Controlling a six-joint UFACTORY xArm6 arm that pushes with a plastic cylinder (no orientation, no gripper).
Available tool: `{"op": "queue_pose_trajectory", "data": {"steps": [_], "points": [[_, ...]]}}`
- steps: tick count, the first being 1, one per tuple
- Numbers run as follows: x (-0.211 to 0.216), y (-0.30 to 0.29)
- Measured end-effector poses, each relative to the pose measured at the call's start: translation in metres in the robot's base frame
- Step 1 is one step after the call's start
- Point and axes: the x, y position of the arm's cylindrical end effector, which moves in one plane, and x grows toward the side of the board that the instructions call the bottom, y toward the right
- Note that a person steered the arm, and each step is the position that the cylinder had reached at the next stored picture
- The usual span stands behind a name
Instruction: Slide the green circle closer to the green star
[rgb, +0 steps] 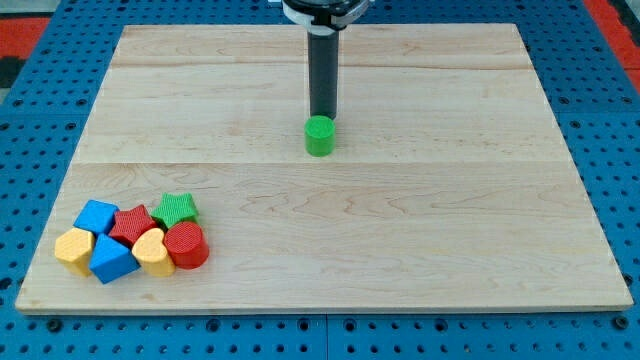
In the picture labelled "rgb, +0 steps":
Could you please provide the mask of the black white robot end flange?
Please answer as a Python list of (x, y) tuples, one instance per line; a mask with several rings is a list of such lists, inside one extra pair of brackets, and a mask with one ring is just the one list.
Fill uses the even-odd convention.
[(283, 0), (282, 9), (289, 20), (307, 29), (344, 29), (370, 4), (370, 0)]

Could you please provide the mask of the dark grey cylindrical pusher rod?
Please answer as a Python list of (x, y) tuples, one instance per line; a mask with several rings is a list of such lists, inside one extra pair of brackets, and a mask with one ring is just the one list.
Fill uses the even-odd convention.
[(310, 115), (335, 119), (338, 100), (339, 33), (307, 35)]

